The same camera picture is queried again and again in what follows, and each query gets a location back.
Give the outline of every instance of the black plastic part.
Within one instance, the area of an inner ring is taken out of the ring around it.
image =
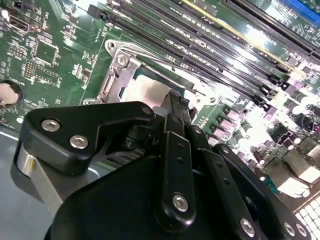
[[[203,173],[211,178],[211,181],[207,183],[208,190],[215,189],[218,192],[219,205],[225,212],[224,218],[221,218],[220,221],[224,222],[227,229],[230,229],[227,233],[227,235],[230,235],[228,239],[259,240],[260,233],[253,224],[254,221],[224,159],[211,151],[204,133],[197,126],[188,126],[188,136],[191,143],[193,161],[195,161],[195,164],[199,164]],[[244,232],[240,224],[241,219],[246,219],[252,223],[255,232],[254,236],[249,236]]]
[[[196,217],[190,143],[184,134],[184,122],[173,114],[165,118],[160,145],[159,186],[155,187],[154,213],[164,229],[171,233],[185,231]],[[174,195],[183,196],[188,208],[179,211],[173,204]]]
[[[193,173],[197,215],[181,233],[168,233],[154,213],[156,156],[133,161],[72,194],[58,210],[51,240],[224,239],[223,215],[207,178]]]
[[[155,113],[142,102],[36,109],[25,116],[20,140],[29,154],[62,173],[79,175],[88,169],[97,153],[99,138],[106,134],[112,136],[132,125],[147,124],[154,118]],[[60,129],[55,132],[44,130],[41,123],[46,119],[58,121]],[[75,135],[87,138],[85,149],[71,146],[70,138]]]
[[[189,100],[185,99],[175,90],[171,90],[164,98],[161,107],[168,110],[169,113],[181,118],[186,124],[190,124]]]
[[[270,240],[311,239],[309,231],[306,230],[307,237],[299,233],[296,224],[304,225],[280,199],[256,177],[254,172],[231,149],[226,153],[224,148],[229,149],[226,145],[219,144],[212,150],[225,160],[242,196],[248,197],[255,204],[257,220],[266,237]],[[289,235],[284,227],[284,222],[294,229],[295,236]]]

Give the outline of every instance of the motherboard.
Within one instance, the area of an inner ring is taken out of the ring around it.
[[[307,197],[320,177],[319,11],[318,0],[0,0],[0,124],[127,101],[161,112],[174,90],[210,145],[276,194]]]

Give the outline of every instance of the capacitor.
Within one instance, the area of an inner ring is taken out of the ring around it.
[[[236,140],[236,142],[243,148],[248,147],[248,139],[245,138],[245,136],[243,136],[242,134],[237,134],[234,136],[234,139]]]
[[[255,129],[250,123],[244,124],[242,128],[248,136],[252,136],[255,133]]]
[[[284,106],[289,109],[294,115],[301,114],[304,111],[304,108],[297,104],[296,102],[288,99],[285,103]]]
[[[320,118],[320,107],[316,107],[316,108],[312,111],[312,113],[313,113],[314,115],[316,115],[317,117]]]
[[[304,93],[298,91],[292,95],[293,99],[297,100],[301,105],[305,106],[310,103],[310,97],[305,95]]]
[[[288,139],[286,141],[283,142],[283,145],[290,151],[292,149],[294,149],[294,144]]]
[[[266,180],[265,174],[259,168],[255,167],[254,173],[260,179],[260,181]]]
[[[301,138],[298,137],[297,134],[295,134],[295,133],[292,133],[289,138],[294,144],[301,143]]]
[[[24,99],[22,88],[11,80],[0,82],[0,106],[10,107]]]
[[[266,161],[264,160],[264,158],[262,157],[262,155],[260,154],[260,152],[254,151],[254,152],[253,152],[253,156],[254,156],[255,160],[256,160],[260,165],[265,164]]]

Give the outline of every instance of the vrm component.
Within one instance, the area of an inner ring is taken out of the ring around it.
[[[320,144],[313,140],[310,136],[307,136],[298,146],[301,153],[306,154],[312,158],[313,164],[320,168]]]
[[[0,82],[0,106],[9,107],[24,99],[22,88],[15,82],[4,80]]]
[[[315,167],[315,162],[310,157],[299,154],[296,149],[289,151],[283,160],[290,165],[300,179],[308,183],[313,184],[320,177],[320,171]]]
[[[280,159],[274,158],[264,170],[280,192],[293,198],[307,197],[310,194],[309,186],[291,175]]]
[[[285,146],[288,150],[294,148],[294,144],[299,144],[301,139],[282,124],[270,135],[272,140],[279,146]]]

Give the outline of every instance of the integrated circuit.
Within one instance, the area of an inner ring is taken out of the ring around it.
[[[51,66],[57,57],[57,47],[38,39],[34,49],[34,57]]]

